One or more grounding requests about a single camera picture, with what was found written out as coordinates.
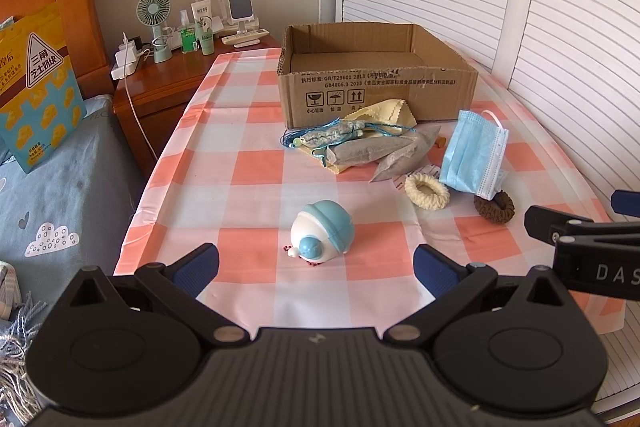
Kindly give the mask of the brown hair scrunchie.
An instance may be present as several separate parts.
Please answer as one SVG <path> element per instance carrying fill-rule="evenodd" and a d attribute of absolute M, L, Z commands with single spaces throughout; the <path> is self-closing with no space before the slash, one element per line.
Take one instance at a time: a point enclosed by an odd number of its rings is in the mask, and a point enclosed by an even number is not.
<path fill-rule="evenodd" d="M 505 191 L 499 191 L 491 200 L 475 196 L 474 207 L 480 217 L 494 225 L 505 225 L 515 215 L 514 202 Z"/>

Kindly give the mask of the cream knitted hair scrunchie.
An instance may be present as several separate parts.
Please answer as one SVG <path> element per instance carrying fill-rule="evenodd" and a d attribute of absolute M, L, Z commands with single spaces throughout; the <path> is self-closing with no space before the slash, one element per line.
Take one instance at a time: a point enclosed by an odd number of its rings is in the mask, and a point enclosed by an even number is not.
<path fill-rule="evenodd" d="M 430 174 L 410 174 L 405 179 L 404 190 L 413 205 L 424 210 L 441 210 L 450 202 L 448 188 Z"/>

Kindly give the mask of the blue surgical face mask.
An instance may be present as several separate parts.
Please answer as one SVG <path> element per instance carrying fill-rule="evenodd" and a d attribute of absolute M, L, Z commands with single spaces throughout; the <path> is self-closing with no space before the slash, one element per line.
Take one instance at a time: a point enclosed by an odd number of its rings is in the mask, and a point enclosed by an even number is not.
<path fill-rule="evenodd" d="M 460 110 L 440 167 L 439 181 L 454 191 L 491 200 L 500 191 L 509 130 L 489 109 Z"/>

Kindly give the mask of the grey sachet bag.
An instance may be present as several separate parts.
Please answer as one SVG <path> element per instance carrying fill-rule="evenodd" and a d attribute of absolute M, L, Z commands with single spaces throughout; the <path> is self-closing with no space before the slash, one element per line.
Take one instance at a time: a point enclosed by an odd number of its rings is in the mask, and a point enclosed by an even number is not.
<path fill-rule="evenodd" d="M 439 135 L 439 126 L 432 126 L 414 131 L 407 131 L 401 135 L 401 147 L 385 156 L 376 167 L 371 182 L 380 182 L 418 168 L 427 152 L 431 150 Z"/>
<path fill-rule="evenodd" d="M 371 136 L 346 141 L 326 149 L 326 163 L 338 169 L 369 164 L 412 143 L 408 135 Z"/>

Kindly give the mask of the blue white plush toy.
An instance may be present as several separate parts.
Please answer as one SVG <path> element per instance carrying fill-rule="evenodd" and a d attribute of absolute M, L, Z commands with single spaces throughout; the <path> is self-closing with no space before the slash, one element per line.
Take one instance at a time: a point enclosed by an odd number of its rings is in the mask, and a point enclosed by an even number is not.
<path fill-rule="evenodd" d="M 319 200 L 297 213 L 290 230 L 288 257 L 323 265 L 348 253 L 355 239 L 352 216 L 333 200 Z"/>

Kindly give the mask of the yellow cleaning cloth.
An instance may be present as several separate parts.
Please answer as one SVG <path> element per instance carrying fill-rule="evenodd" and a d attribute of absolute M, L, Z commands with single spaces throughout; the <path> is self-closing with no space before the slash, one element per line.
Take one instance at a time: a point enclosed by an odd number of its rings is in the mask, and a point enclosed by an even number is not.
<path fill-rule="evenodd" d="M 347 116 L 337 118 L 346 118 L 347 120 L 364 120 L 370 122 L 379 121 L 383 124 L 402 124 L 403 126 L 408 127 L 416 127 L 416 124 L 418 123 L 416 121 L 416 117 L 411 113 L 408 103 L 404 100 L 386 100 L 378 102 L 373 105 L 357 109 L 355 112 L 352 112 Z M 371 136 L 381 135 L 367 133 L 363 138 L 371 138 Z M 334 173 L 341 173 L 352 167 L 338 169 L 334 166 L 327 165 L 323 168 L 329 169 Z"/>

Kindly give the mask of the blue drawstring pouch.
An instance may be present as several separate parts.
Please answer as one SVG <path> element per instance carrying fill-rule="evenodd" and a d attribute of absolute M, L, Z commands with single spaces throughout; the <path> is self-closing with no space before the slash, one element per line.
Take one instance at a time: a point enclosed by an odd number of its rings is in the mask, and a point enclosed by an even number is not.
<path fill-rule="evenodd" d="M 402 124 L 383 124 L 379 121 L 347 120 L 336 118 L 327 124 L 295 130 L 285 130 L 280 144 L 285 148 L 303 148 L 323 167 L 329 165 L 328 150 L 332 146 L 363 138 L 367 133 L 382 136 L 399 136 L 404 132 L 416 132 L 415 127 Z"/>

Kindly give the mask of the blue bed sheet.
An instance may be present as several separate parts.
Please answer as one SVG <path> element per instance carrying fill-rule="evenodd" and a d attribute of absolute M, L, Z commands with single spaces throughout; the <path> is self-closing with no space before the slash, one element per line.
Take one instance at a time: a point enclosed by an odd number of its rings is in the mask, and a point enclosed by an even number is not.
<path fill-rule="evenodd" d="M 111 98 L 89 98 L 86 109 L 42 165 L 1 165 L 1 258 L 22 294 L 48 305 L 80 268 L 114 271 L 144 185 Z"/>

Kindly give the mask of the small orange earplug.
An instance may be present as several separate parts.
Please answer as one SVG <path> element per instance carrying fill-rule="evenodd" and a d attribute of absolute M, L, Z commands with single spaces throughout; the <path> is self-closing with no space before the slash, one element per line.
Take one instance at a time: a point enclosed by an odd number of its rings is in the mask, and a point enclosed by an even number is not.
<path fill-rule="evenodd" d="M 434 145 L 438 148 L 442 148 L 446 145 L 446 138 L 444 136 L 439 136 L 435 142 Z"/>

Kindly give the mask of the pink checkered tablecloth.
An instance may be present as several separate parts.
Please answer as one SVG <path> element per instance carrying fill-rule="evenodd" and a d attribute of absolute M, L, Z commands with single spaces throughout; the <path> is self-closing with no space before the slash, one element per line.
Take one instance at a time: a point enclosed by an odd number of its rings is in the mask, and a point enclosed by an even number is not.
<path fill-rule="evenodd" d="M 509 275 L 551 262 L 552 248 L 531 239 L 521 217 L 493 225 L 469 194 L 427 212 L 396 181 L 374 181 L 373 165 L 334 173 L 282 146 L 277 61 L 273 51 L 217 58 L 145 187 L 117 274 L 213 243 L 219 271 L 200 298 L 248 331 L 387 329 L 430 300 L 412 269 L 421 244 Z M 355 240 L 344 257 L 313 267 L 284 248 L 299 210 L 325 199 L 352 215 Z"/>

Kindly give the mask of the wooden nightstand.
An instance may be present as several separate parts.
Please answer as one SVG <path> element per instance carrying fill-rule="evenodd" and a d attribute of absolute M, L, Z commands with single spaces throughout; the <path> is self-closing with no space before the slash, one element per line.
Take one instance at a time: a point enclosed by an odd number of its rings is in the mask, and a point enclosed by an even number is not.
<path fill-rule="evenodd" d="M 170 60 L 141 64 L 134 75 L 117 83 L 113 112 L 143 179 L 147 180 L 177 127 L 186 106 L 220 54 L 233 51 L 221 41 L 215 52 L 172 54 Z"/>

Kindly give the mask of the grey fringed blanket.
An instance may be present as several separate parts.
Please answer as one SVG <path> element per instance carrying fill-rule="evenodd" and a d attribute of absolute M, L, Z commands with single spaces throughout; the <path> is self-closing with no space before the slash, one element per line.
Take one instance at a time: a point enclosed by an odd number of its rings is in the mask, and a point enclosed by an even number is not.
<path fill-rule="evenodd" d="M 1 425 L 26 426 L 41 411 L 27 376 L 26 355 L 45 303 L 22 296 L 13 265 L 1 262 Z"/>

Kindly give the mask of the yellow blue paper bag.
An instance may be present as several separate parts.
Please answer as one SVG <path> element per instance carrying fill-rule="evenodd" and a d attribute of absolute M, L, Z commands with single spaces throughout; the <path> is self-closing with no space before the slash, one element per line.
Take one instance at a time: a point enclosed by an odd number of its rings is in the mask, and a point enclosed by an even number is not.
<path fill-rule="evenodd" d="M 55 3 L 1 31 L 1 141 L 29 172 L 87 114 Z"/>

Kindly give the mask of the white power strip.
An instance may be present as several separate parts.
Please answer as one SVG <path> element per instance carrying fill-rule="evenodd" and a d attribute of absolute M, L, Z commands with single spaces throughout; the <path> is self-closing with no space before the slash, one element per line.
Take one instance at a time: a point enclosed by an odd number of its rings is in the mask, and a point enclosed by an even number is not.
<path fill-rule="evenodd" d="M 118 81 L 134 75 L 140 63 L 148 57 L 149 52 L 149 46 L 143 44 L 139 37 L 129 39 L 126 34 L 122 34 L 122 42 L 119 43 L 114 55 L 112 80 Z"/>

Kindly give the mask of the green small bottle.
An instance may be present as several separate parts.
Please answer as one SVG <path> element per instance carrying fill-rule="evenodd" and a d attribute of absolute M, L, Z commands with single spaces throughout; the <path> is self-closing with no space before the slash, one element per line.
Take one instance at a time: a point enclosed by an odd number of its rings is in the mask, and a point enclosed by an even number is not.
<path fill-rule="evenodd" d="M 193 52 L 195 50 L 195 26 L 190 21 L 189 13 L 187 10 L 180 11 L 180 39 L 181 49 L 183 53 Z"/>

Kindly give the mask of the green tube bottle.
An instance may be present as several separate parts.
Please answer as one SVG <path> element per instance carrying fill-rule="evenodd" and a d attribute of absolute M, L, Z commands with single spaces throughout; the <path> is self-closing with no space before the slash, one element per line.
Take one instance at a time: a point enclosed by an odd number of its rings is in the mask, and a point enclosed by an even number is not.
<path fill-rule="evenodd" d="M 198 21 L 198 42 L 200 43 L 202 54 L 205 56 L 212 55 L 215 51 L 211 22 L 212 20 L 207 16 Z"/>

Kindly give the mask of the white remote control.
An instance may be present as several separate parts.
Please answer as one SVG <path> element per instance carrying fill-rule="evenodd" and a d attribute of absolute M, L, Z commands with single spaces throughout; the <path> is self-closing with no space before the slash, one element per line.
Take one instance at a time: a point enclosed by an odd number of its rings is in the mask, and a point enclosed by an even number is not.
<path fill-rule="evenodd" d="M 269 31 L 265 29 L 247 30 L 237 32 L 221 38 L 221 42 L 225 46 L 234 46 L 242 48 L 243 46 L 254 46 L 260 43 L 260 39 L 269 36 Z"/>

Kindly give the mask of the cardboard box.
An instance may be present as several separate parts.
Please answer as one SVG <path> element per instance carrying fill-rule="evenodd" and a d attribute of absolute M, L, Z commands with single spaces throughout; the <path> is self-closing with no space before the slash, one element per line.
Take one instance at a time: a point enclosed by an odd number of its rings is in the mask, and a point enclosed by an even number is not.
<path fill-rule="evenodd" d="M 285 126 L 326 124 L 386 100 L 418 121 L 471 107 L 478 72 L 416 24 L 346 22 L 286 28 L 277 74 Z"/>

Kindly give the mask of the green desk fan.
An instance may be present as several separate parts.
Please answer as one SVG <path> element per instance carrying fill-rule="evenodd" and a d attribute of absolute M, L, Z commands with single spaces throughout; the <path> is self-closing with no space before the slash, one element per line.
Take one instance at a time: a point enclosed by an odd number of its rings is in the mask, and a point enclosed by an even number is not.
<path fill-rule="evenodd" d="M 151 29 L 154 62 L 160 64 L 168 61 L 171 49 L 163 28 L 170 14 L 170 0 L 139 0 L 136 14 L 138 21 Z"/>

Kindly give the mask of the phone stand mirror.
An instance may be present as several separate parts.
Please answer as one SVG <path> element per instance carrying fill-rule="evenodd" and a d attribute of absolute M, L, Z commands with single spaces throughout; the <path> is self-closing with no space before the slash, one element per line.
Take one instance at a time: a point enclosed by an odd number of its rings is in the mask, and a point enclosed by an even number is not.
<path fill-rule="evenodd" d="M 229 14 L 232 23 L 238 25 L 238 34 L 246 34 L 250 30 L 248 24 L 255 19 L 252 0 L 228 0 Z"/>

